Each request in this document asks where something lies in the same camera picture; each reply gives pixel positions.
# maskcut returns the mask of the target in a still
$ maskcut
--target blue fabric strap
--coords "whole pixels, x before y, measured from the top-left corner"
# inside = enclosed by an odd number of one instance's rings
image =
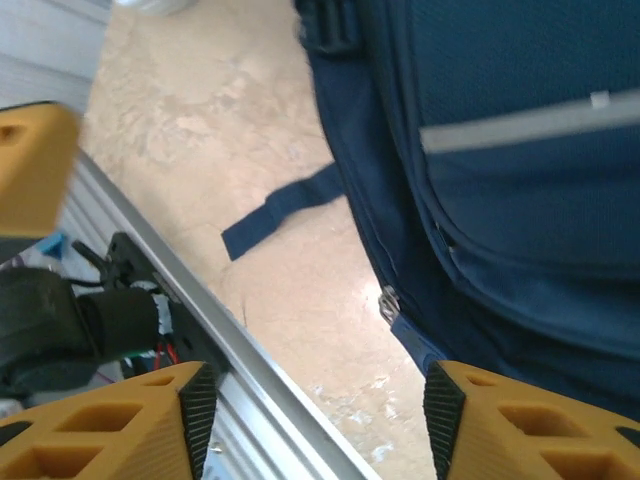
[[[235,260],[274,233],[294,212],[317,207],[344,193],[335,163],[312,177],[285,185],[271,193],[264,205],[222,232],[222,241],[231,260]]]

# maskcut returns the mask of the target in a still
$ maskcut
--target navy blue backpack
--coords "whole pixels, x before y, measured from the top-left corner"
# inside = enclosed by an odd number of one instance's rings
[[[640,2],[295,3],[335,164],[225,232],[232,257],[344,189],[425,375],[640,420]]]

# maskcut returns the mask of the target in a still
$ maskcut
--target aluminum rail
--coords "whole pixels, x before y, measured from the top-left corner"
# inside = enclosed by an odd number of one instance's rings
[[[380,478],[84,153],[60,223],[97,252],[127,232],[227,356],[203,478]]]

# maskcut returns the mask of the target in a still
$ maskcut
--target beige tile floor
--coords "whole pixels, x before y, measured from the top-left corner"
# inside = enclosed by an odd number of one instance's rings
[[[377,314],[346,201],[231,263],[220,232],[331,161],[290,0],[114,8],[83,145],[384,477],[435,478],[423,379]]]

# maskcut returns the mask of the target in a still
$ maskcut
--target red wire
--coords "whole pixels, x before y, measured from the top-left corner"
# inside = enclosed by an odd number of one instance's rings
[[[173,345],[167,344],[167,354],[174,364],[180,363],[180,359],[178,359],[178,354],[176,353],[175,348],[173,348]]]
[[[162,357],[162,343],[158,342],[158,347],[156,348],[156,359],[153,361],[153,369],[160,370],[160,358]]]

